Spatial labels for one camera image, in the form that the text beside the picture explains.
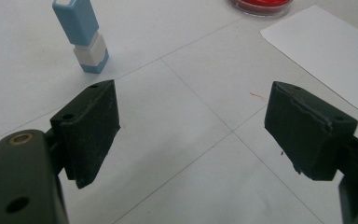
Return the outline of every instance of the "white tiled surface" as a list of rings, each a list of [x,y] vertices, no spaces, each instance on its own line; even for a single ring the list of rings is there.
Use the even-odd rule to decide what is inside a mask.
[[[88,85],[114,78],[122,129],[93,184],[61,174],[71,223],[341,223],[337,184],[312,182],[264,130],[274,80],[358,110],[258,33],[279,19],[224,0],[93,0],[111,55],[77,64],[49,1],[0,3],[0,139],[47,131]],[[294,0],[290,16],[314,4]],[[358,28],[358,1],[318,6]]]

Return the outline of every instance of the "blue base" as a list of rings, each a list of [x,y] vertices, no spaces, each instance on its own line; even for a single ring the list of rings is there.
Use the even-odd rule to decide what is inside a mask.
[[[81,68],[83,68],[83,71],[85,71],[87,73],[100,74],[103,71],[103,68],[106,65],[108,58],[109,58],[109,53],[106,50],[103,61],[101,61],[97,66],[89,66],[89,65],[83,65],[83,64],[81,64],[80,66],[81,66]]]

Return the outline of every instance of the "red round container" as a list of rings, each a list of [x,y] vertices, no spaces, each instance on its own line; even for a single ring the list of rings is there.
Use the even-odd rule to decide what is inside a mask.
[[[257,16],[282,15],[292,0],[228,0],[228,2],[247,13]]]

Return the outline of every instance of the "sheet of paper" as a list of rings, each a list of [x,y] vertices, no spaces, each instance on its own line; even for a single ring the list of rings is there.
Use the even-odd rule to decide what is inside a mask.
[[[313,6],[260,33],[358,108],[358,29]]]

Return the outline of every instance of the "brass screw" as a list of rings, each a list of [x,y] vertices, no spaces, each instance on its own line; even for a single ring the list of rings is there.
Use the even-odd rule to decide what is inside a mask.
[[[11,137],[8,142],[12,146],[18,146],[31,141],[33,137],[34,135],[32,133],[19,133],[16,136]]]

